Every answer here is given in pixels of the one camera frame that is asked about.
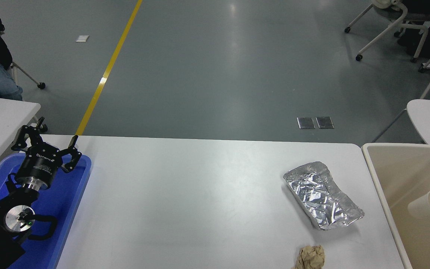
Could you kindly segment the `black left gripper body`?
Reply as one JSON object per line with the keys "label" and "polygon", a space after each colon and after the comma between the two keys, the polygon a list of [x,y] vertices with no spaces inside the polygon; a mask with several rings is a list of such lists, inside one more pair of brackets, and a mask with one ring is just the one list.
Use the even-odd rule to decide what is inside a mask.
{"label": "black left gripper body", "polygon": [[22,185],[37,179],[41,182],[42,188],[51,187],[55,174],[62,165],[59,151],[51,145],[34,145],[28,148],[25,159],[16,173],[15,181]]}

